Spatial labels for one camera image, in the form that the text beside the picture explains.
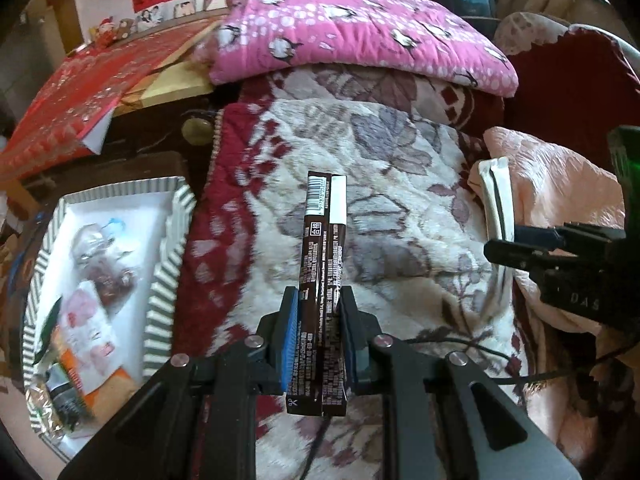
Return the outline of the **brown chocolate bar box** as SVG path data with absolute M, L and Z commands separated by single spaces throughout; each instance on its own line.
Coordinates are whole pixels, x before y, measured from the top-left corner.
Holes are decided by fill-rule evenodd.
M 347 178 L 307 176 L 297 333 L 286 411 L 300 416 L 346 412 L 340 298 L 347 230 Z

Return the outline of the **dark red cushion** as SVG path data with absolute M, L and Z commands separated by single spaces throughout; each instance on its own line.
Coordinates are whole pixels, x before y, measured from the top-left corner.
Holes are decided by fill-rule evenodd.
M 600 32 L 579 29 L 509 61 L 518 90 L 504 101 L 503 125 L 611 171 L 608 133 L 639 125 L 639 79 L 620 47 Z

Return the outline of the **round brass knob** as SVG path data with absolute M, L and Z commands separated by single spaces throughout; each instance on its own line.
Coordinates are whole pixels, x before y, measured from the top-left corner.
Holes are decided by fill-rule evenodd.
M 204 146 L 213 142 L 215 126 L 209 118 L 190 116 L 183 122 L 181 133 L 190 145 Z

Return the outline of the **yellow gold box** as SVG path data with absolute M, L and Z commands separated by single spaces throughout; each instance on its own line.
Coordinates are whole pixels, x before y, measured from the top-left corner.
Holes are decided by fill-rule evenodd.
M 213 91 L 207 67 L 193 61 L 166 65 L 145 76 L 120 99 L 114 115 L 205 96 Z

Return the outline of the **dark green snack packet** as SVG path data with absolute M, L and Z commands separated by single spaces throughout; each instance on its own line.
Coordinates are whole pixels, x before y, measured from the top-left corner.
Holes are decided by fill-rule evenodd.
M 58 314 L 60 313 L 62 300 L 63 300 L 63 297 L 60 297 L 58 298 L 58 300 L 55 301 L 55 304 L 50 309 L 50 312 L 43 323 L 43 326 L 40 332 L 40 343 L 34 355 L 35 365 L 41 362 L 41 360 L 49 350 L 52 333 L 55 329 L 55 326 L 58 325 Z

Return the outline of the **orange cracker packet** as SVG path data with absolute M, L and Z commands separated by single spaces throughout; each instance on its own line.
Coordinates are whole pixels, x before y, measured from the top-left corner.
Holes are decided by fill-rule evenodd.
M 96 417 L 113 415 L 137 391 L 136 384 L 122 367 L 102 376 L 90 366 L 81 367 L 70 350 L 64 350 L 58 359 Z

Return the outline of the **light blue snack packet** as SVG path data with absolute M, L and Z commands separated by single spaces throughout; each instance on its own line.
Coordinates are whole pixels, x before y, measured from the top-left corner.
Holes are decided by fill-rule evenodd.
M 26 403 L 35 416 L 36 433 L 48 437 L 54 443 L 60 442 L 65 436 L 65 429 L 41 376 L 36 376 L 28 386 Z

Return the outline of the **black green snack packet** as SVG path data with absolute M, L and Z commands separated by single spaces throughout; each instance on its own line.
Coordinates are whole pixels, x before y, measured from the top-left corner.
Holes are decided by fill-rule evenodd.
M 87 405 L 60 364 L 54 363 L 47 370 L 46 387 L 55 413 L 67 430 L 75 431 L 90 422 Z

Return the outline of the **peach pink blanket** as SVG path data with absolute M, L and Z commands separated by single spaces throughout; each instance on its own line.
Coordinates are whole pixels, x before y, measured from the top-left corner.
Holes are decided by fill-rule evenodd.
M 582 222 L 621 228 L 624 225 L 623 193 L 612 172 L 602 169 L 565 146 L 544 142 L 530 134 L 492 127 L 483 134 L 491 158 L 509 159 L 514 222 L 524 226 L 560 226 Z M 560 352 L 551 345 L 551 331 L 596 336 L 601 326 L 580 320 L 543 304 L 537 285 L 523 271 L 514 283 L 524 296 L 533 322 L 538 370 L 558 365 Z M 598 422 L 578 411 L 577 396 L 567 378 L 552 379 L 525 388 L 532 421 L 577 467 L 584 466 L 597 449 Z

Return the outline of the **santa figurine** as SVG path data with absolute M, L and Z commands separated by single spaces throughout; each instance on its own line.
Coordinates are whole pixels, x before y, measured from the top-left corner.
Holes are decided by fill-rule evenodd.
M 89 29 L 92 42 L 98 49 L 106 49 L 116 42 L 128 39 L 136 31 L 131 18 L 116 21 L 112 16 L 104 18 L 98 26 Z

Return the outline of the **pink penguin quilt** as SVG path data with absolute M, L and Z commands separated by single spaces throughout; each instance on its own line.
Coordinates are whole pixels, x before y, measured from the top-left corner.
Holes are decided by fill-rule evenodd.
M 311 64 L 383 67 L 510 98 L 506 55 L 432 0 L 228 0 L 196 47 L 213 84 Z

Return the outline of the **green striped white tray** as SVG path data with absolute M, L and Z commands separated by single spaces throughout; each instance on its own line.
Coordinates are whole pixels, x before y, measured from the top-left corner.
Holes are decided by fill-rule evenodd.
M 30 279 L 21 366 L 30 426 L 64 462 L 170 358 L 194 207 L 179 176 L 58 200 Z

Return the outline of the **clear bag of nuts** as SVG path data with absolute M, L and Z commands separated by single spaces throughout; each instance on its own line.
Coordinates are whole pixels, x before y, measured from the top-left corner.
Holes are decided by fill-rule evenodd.
M 137 271 L 125 259 L 137 247 L 119 218 L 111 218 L 103 226 L 86 224 L 73 239 L 70 254 L 80 280 L 93 284 L 109 315 L 115 315 L 136 288 Z

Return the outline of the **floral red cream blanket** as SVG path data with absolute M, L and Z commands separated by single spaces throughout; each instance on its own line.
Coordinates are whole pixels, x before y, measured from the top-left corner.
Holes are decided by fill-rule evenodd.
M 360 309 L 426 352 L 468 349 L 494 377 L 529 370 L 511 297 L 485 259 L 469 182 L 496 96 L 397 70 L 308 66 L 247 79 L 217 112 L 183 258 L 172 345 L 211 354 L 297 283 L 307 176 L 347 183 L 343 281 Z

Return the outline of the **pink white snack bag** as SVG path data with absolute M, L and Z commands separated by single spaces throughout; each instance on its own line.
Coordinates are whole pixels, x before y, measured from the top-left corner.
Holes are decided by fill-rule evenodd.
M 58 329 L 63 344 L 60 355 L 70 350 L 81 367 L 90 366 L 102 376 L 122 367 L 119 341 L 91 282 L 80 282 L 63 300 Z

